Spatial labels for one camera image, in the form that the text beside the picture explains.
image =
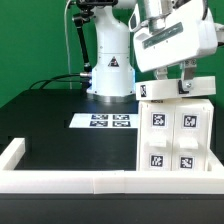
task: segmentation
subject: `white box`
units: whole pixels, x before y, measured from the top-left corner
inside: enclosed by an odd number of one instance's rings
[[[209,100],[139,102],[136,169],[207,170],[212,118]]]

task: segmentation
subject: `black cable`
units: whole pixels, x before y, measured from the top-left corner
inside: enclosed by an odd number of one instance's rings
[[[174,9],[178,9],[180,8],[181,6],[185,5],[186,3],[188,3],[189,1],[191,0],[178,0],[176,2],[176,4],[174,5]]]
[[[90,65],[89,62],[89,56],[88,56],[88,51],[87,51],[87,46],[86,46],[86,41],[85,41],[85,36],[83,33],[83,25],[85,23],[90,22],[90,16],[93,12],[87,10],[87,11],[83,11],[84,14],[78,13],[75,14],[72,18],[76,29],[77,29],[77,33],[78,33],[78,37],[79,37],[79,43],[81,46],[81,50],[82,50],[82,57],[83,57],[83,61],[84,61],[84,71],[85,72],[91,72],[92,71],[92,66]]]
[[[40,86],[40,89],[43,89],[46,85],[48,85],[50,82],[52,82],[54,80],[63,79],[63,78],[70,78],[70,77],[75,77],[75,76],[80,77],[79,73],[55,76],[55,77],[47,80],[42,86]]]
[[[224,43],[223,42],[218,42],[218,47],[222,47],[224,46]]]
[[[37,81],[35,83],[33,83],[30,87],[29,87],[29,90],[32,89],[35,85],[39,84],[39,83],[42,83],[42,82],[46,82],[46,81],[49,81],[49,80],[40,80],[40,81]],[[51,80],[51,82],[76,82],[76,83],[89,83],[89,81],[70,81],[70,80]]]
[[[204,13],[202,16],[202,20],[205,20],[208,14],[208,0],[204,0]]]
[[[80,81],[71,81],[71,80],[58,80],[58,79],[62,79],[62,78],[70,78],[70,77],[74,77],[74,76],[79,76],[77,74],[74,74],[74,75],[61,75],[61,76],[56,76],[52,79],[47,79],[47,80],[39,80],[35,83],[33,83],[29,89],[32,89],[35,85],[39,84],[39,83],[42,83],[44,82],[43,85],[41,85],[41,87],[39,89],[43,89],[46,85],[48,85],[49,83],[51,82],[76,82],[76,83],[89,83],[89,78],[86,78],[86,77],[81,77],[81,80]]]

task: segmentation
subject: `black table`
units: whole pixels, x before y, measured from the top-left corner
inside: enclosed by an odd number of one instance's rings
[[[0,150],[26,138],[17,170],[135,170],[137,129],[71,129],[74,113],[135,114],[79,90],[24,91],[0,109]],[[1,223],[223,223],[224,195],[1,194]]]

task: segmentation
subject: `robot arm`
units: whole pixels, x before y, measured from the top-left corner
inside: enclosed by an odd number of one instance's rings
[[[129,28],[135,33],[135,54],[142,72],[154,71],[157,79],[167,79],[168,66],[180,64],[182,69],[179,80],[137,84],[137,99],[215,94],[214,77],[194,79],[196,59],[214,54],[218,46],[207,0],[138,0]],[[143,86],[151,89],[150,96],[144,99]],[[169,89],[169,94],[160,94],[161,88]]]
[[[81,43],[84,70],[91,72],[87,96],[105,102],[135,98],[134,69],[130,65],[130,31],[113,16],[113,7],[134,8],[136,0],[76,0],[80,12],[73,16]],[[97,32],[97,64],[88,60],[82,25],[93,19]]]

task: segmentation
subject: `green backdrop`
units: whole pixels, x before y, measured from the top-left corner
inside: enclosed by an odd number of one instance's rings
[[[64,35],[66,0],[1,0],[0,3],[0,107],[41,79],[68,73]],[[224,23],[222,0],[209,2],[215,22]],[[76,12],[68,12],[68,18]],[[116,10],[115,16],[127,23],[131,10]],[[83,69],[78,37],[72,21],[68,22],[72,72]],[[96,63],[96,34],[93,23],[85,25],[87,47],[92,65]],[[136,68],[136,80],[152,79],[152,74],[141,74],[133,52],[131,63]],[[197,75],[216,75],[217,95],[213,97],[224,108],[224,49],[198,61]],[[169,69],[171,76],[179,76],[177,67]],[[69,88],[56,83],[49,88]]]

